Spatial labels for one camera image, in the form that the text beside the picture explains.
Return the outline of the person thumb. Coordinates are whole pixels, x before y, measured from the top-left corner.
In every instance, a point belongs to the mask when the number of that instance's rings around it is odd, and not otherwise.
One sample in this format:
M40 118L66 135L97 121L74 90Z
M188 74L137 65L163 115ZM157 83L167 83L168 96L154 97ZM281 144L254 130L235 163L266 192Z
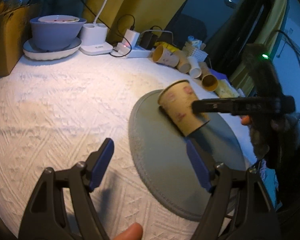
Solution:
M114 240L141 240L143 228L139 223L132 224L124 232L117 235Z

